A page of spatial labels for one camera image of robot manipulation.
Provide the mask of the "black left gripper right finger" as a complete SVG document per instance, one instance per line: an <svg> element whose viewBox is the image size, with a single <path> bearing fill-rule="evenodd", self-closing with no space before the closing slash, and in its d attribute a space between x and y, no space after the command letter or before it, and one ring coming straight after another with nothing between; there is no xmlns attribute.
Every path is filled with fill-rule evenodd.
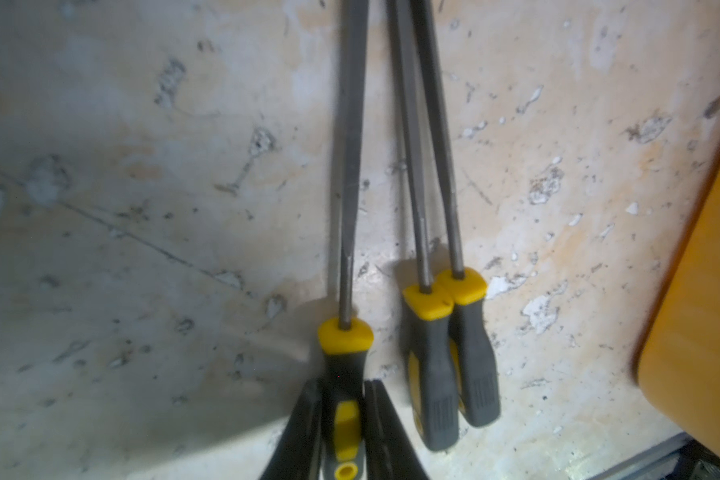
<svg viewBox="0 0 720 480"><path fill-rule="evenodd" d="M427 480L392 400L381 380L364 382L367 477Z"/></svg>

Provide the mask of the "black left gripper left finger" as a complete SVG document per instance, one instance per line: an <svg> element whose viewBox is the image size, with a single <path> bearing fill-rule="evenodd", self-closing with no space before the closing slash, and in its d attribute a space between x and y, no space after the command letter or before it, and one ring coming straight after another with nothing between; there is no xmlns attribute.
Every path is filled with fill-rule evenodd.
<svg viewBox="0 0 720 480"><path fill-rule="evenodd" d="M320 477L323 381L308 380L260 479L316 480Z"/></svg>

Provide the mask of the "file tool yellow-black handle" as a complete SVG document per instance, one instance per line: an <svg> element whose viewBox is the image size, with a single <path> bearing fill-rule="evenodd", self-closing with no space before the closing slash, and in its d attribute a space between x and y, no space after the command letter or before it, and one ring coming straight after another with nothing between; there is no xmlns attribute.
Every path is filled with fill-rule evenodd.
<svg viewBox="0 0 720 480"><path fill-rule="evenodd" d="M416 282L402 291L409 333L408 383L423 443L431 451L443 451L458 440L458 391L448 340L454 302L435 284L430 262L411 3L389 5L417 275Z"/></svg>
<svg viewBox="0 0 720 480"><path fill-rule="evenodd" d="M338 184L338 309L317 332L325 360L322 435L325 479L359 479L365 466L363 377L373 343L370 326L353 312L354 254L359 208L369 3L341 6L341 50L334 159Z"/></svg>
<svg viewBox="0 0 720 480"><path fill-rule="evenodd" d="M463 258L455 169L432 3L413 1L411 11L449 246L450 266L437 275L436 282L454 301L448 335L459 410L471 426L485 427L501 414L496 358L483 320L487 283L480 273L465 265Z"/></svg>

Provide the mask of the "yellow plastic storage tray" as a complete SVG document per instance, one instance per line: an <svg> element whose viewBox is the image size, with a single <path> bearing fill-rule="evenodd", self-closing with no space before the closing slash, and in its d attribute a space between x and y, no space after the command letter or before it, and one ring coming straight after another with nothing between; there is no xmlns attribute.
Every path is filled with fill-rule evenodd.
<svg viewBox="0 0 720 480"><path fill-rule="evenodd" d="M649 403L720 457L720 162L637 368Z"/></svg>

